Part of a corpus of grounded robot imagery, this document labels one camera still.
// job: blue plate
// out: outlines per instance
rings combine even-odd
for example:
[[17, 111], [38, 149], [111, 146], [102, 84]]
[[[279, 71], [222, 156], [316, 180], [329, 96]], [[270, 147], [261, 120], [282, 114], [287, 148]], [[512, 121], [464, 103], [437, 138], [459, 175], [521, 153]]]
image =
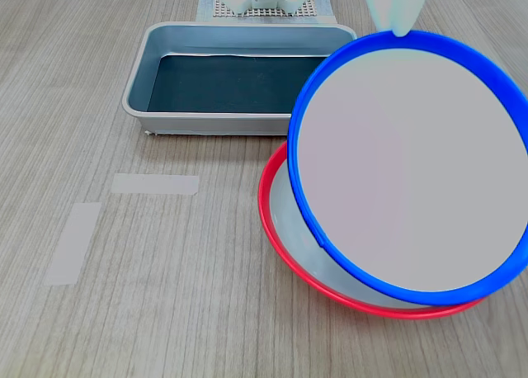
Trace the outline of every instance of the blue plate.
[[366, 285], [394, 298], [422, 305], [458, 305], [486, 297], [515, 279], [528, 265], [526, 229], [510, 257], [494, 272], [471, 285], [449, 291], [413, 291], [391, 285], [361, 270], [328, 239], [315, 219], [303, 192], [298, 167], [299, 131], [307, 106], [324, 81], [349, 61], [377, 50], [421, 50], [440, 55], [463, 66], [478, 77], [502, 103], [522, 141], [528, 140], [528, 101], [516, 84], [492, 61], [456, 40], [424, 31], [411, 31], [396, 37], [391, 31], [352, 41], [325, 59], [313, 72], [297, 98], [288, 129], [288, 170], [295, 199], [304, 220], [318, 244], [346, 271]]

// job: tray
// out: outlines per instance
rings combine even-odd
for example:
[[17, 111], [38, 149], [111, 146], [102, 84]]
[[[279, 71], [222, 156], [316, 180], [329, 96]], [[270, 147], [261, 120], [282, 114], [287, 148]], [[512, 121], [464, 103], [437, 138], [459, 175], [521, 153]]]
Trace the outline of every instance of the tray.
[[158, 23], [122, 104], [156, 135], [286, 135], [308, 76], [355, 38], [336, 24]]

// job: wood grain surface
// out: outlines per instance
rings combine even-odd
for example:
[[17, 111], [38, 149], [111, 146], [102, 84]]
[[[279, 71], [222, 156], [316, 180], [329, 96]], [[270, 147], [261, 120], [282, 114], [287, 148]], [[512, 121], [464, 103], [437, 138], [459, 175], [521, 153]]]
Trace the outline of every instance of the wood grain surface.
[[[417, 28], [528, 92], [527, 2], [428, 0]], [[526, 378], [528, 273], [437, 321], [346, 309], [262, 231], [257, 186], [283, 139], [147, 136], [123, 112], [144, 30], [197, 3], [0, 0], [0, 376]], [[364, 0], [332, 5], [374, 31]], [[117, 172], [197, 175], [200, 190], [111, 194]], [[44, 286], [76, 202], [103, 204], [78, 283]]]

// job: dark tray bottom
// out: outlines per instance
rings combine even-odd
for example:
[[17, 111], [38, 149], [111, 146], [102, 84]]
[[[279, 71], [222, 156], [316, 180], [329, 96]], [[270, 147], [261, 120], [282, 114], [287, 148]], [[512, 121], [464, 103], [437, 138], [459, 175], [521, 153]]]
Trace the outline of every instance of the dark tray bottom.
[[166, 56], [148, 112], [288, 114], [324, 59]]

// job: red plate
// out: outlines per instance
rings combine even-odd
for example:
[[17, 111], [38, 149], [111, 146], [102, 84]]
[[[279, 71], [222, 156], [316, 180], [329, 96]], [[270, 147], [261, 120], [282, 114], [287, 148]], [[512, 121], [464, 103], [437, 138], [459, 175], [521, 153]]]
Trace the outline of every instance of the red plate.
[[316, 290], [325, 294], [327, 297], [340, 302], [350, 308], [366, 312], [367, 314], [375, 314], [385, 318], [391, 319], [437, 319], [457, 314], [463, 310], [469, 309], [481, 300], [476, 300], [462, 305], [442, 306], [442, 307], [427, 307], [421, 309], [390, 309], [380, 307], [377, 305], [366, 304], [358, 300], [354, 300], [345, 296], [323, 283], [315, 279], [308, 272], [306, 272], [288, 253], [286, 248], [279, 238], [273, 221], [271, 219], [270, 211], [270, 192], [273, 179], [281, 165], [286, 160], [286, 143], [283, 143], [277, 151], [273, 153], [268, 161], [264, 171], [262, 172], [260, 186], [258, 188], [258, 205], [262, 220], [262, 225], [266, 231], [267, 237], [270, 239], [271, 245], [275, 248], [280, 257], [288, 264], [288, 266], [304, 281], [311, 285]]

